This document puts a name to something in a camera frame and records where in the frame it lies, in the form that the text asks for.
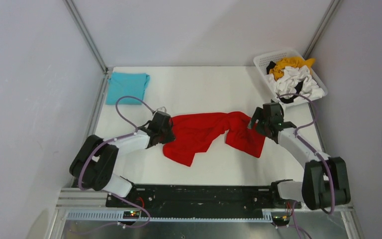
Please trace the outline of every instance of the turquoise towel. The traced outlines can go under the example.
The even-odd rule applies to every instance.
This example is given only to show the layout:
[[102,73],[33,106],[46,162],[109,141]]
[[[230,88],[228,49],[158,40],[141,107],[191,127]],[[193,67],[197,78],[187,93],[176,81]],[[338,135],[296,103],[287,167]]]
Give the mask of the turquoise towel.
[[[143,74],[127,74],[113,72],[108,80],[109,89],[107,91],[106,104],[115,105],[116,101],[123,96],[135,96],[141,100],[144,99],[150,76]],[[141,102],[131,98],[122,99],[119,104],[140,105]]]

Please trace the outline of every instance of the orange garment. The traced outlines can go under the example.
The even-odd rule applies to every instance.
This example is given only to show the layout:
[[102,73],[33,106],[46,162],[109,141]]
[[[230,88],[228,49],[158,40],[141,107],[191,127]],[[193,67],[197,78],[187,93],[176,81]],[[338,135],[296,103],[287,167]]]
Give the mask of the orange garment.
[[314,62],[314,58],[304,60],[299,56],[284,57],[282,60],[276,63],[276,66],[273,69],[270,69],[269,74],[273,73],[275,80],[277,81],[278,79],[283,77],[283,69],[285,68],[285,66],[292,66],[294,68],[307,66],[311,72],[311,66],[314,64]]

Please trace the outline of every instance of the pile of clothes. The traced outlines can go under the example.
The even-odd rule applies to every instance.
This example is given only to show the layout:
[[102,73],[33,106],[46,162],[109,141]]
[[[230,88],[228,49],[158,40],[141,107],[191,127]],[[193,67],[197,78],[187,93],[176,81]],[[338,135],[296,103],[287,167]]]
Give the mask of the pile of clothes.
[[[270,62],[266,71],[267,81],[278,96],[288,93],[300,94],[309,99],[321,98],[325,92],[312,78],[311,66],[315,59],[304,60],[301,57],[284,57],[279,62]],[[280,100],[285,103],[302,101],[297,96],[284,96]]]

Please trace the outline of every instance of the white laundry basket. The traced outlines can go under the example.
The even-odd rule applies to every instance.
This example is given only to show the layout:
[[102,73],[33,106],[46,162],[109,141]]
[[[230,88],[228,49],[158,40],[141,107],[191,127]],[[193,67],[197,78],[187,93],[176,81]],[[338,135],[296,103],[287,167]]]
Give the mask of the white laundry basket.
[[[285,49],[285,50],[280,50],[280,51],[273,51],[269,53],[265,53],[263,55],[257,56],[254,58],[254,64],[256,65],[258,71],[261,74],[261,77],[263,81],[266,83],[266,85],[269,87],[270,91],[273,93],[273,95],[277,96],[275,90],[272,88],[272,86],[269,84],[267,81],[267,75],[268,73],[266,72],[266,67],[269,65],[271,61],[277,63],[284,57],[294,57],[294,56],[299,56],[302,57],[297,51],[292,50],[292,49]],[[324,96],[327,95],[328,91],[326,86],[323,84],[323,82],[318,78],[317,74],[312,70],[312,78],[318,83],[320,88],[324,90]],[[300,104],[306,103],[307,100],[302,100],[302,101],[297,101],[293,103],[286,104],[286,107],[290,106],[296,106]]]

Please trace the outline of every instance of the gray wall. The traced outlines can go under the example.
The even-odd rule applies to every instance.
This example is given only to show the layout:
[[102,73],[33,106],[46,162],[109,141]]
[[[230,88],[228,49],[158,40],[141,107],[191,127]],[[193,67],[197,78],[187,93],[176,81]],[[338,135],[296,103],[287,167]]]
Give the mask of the gray wall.
[[382,238],[382,1],[344,0],[313,57],[326,149],[347,162],[366,238]]
[[108,66],[254,65],[301,54],[331,0],[76,0]]
[[0,239],[45,233],[101,77],[63,1],[0,1]]

